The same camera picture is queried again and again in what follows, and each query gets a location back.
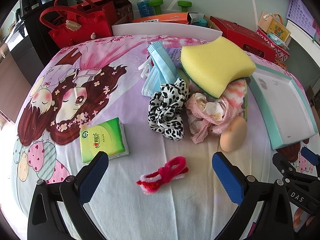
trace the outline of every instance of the purple pegboard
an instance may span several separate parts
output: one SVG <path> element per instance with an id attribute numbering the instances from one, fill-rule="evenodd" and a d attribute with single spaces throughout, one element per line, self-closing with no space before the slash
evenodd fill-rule
<path id="1" fill-rule="evenodd" d="M 316 29 L 312 27 L 314 19 L 301 0 L 290 0 L 287 18 L 311 37 L 315 35 Z"/>

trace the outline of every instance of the bottle with blue beads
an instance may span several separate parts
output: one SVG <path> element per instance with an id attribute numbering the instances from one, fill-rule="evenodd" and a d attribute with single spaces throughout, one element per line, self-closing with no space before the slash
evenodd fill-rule
<path id="1" fill-rule="evenodd" d="M 140 12 L 141 17 L 151 16 L 152 10 L 149 7 L 149 0 L 138 0 L 137 6 Z"/>

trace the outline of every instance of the black and white scrunchie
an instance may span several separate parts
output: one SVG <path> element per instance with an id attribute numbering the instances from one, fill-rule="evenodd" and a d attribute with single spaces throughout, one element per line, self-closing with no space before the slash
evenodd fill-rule
<path id="1" fill-rule="evenodd" d="M 184 137 L 183 123 L 180 116 L 190 96 L 186 82 L 180 78 L 174 84 L 163 84 L 161 92 L 156 92 L 150 99 L 148 123 L 155 132 L 179 141 Z"/>

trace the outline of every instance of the red felt bag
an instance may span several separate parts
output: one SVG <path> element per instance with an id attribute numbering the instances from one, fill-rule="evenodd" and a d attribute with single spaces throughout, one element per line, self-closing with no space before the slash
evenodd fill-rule
<path id="1" fill-rule="evenodd" d="M 41 13 L 40 21 L 52 29 L 49 35 L 60 49 L 89 41 L 93 33 L 96 39 L 113 35 L 111 26 L 117 21 L 113 2 L 96 6 L 91 0 L 85 1 L 92 7 L 87 11 L 82 11 L 82 6 L 53 6 Z M 57 11 L 62 16 L 58 25 L 44 19 L 44 15 L 52 11 Z"/>

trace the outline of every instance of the blue surgical mask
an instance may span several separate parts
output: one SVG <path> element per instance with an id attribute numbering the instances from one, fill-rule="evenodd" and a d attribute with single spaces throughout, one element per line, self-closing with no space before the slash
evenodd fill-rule
<path id="1" fill-rule="evenodd" d="M 174 82 L 179 77 L 176 67 L 165 51 L 161 41 L 152 43 L 148 51 L 154 66 L 149 64 L 149 74 L 142 87 L 142 95 L 151 97 L 155 92 L 160 91 L 160 85 Z"/>

